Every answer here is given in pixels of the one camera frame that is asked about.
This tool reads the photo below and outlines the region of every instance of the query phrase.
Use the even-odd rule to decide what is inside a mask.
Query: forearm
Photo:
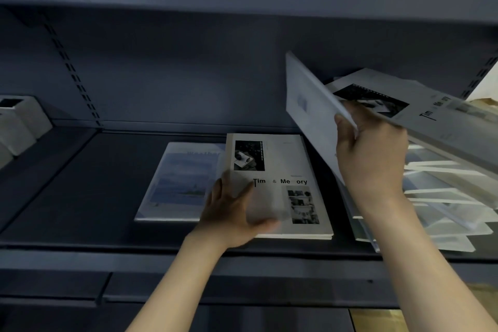
[[[389,215],[365,213],[412,332],[497,331],[494,320],[454,272],[404,197]]]
[[[128,332],[188,332],[204,287],[223,250],[187,236]]]

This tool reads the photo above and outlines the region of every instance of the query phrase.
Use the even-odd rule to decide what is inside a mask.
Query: hand
[[[232,197],[230,172],[219,178],[208,196],[199,224],[190,233],[200,240],[209,240],[223,252],[246,244],[256,235],[276,228],[276,219],[248,223],[246,208],[254,188],[250,182],[235,198]]]
[[[405,199],[402,182],[408,135],[356,102],[344,103],[358,126],[341,115],[337,124],[337,159],[346,187],[362,214],[388,208]]]

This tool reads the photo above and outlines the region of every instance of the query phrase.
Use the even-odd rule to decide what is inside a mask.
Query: perforated slot strip
[[[488,59],[488,61],[482,66],[482,68],[477,72],[476,78],[473,79],[467,88],[460,95],[464,100],[470,95],[470,93],[477,87],[477,85],[481,82],[482,79],[486,76],[491,67],[495,65],[498,61],[498,49],[493,53],[493,56]]]
[[[59,39],[59,36],[57,35],[57,32],[55,32],[54,27],[50,23],[49,17],[47,16],[47,14],[43,10],[38,10],[38,13],[41,16],[43,26],[47,30],[47,33],[49,34],[50,39],[51,39],[53,45],[55,46],[55,50],[57,50],[62,61],[64,62],[64,65],[65,65],[67,71],[69,72],[69,75],[71,76],[71,79],[73,80],[74,85],[76,85],[76,87],[78,88],[78,92],[80,93],[81,97],[85,101],[87,108],[90,110],[90,113],[92,114],[92,117],[93,117],[95,123],[97,124],[98,127],[103,127],[103,124],[100,120],[100,115],[97,112],[95,105],[92,102],[92,99],[88,95],[87,90],[85,89],[85,87],[81,83],[81,79],[78,76],[78,73],[76,72],[74,65],[71,63],[71,59],[69,58],[69,55],[67,54],[67,52],[64,48],[64,45],[62,45],[62,43]]]

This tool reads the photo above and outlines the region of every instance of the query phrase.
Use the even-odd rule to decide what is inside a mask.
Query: black and white photo
[[[364,107],[389,118],[394,117],[410,105],[404,101],[383,95],[368,88],[360,87],[356,84],[350,84],[334,92],[334,95],[341,99],[357,101]]]
[[[286,187],[293,224],[320,224],[307,186]]]
[[[234,171],[264,171],[265,154],[262,141],[235,141]]]

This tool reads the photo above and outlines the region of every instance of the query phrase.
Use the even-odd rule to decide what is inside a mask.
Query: weather notebook
[[[221,176],[224,157],[223,143],[170,142],[135,220],[199,220],[206,197]]]

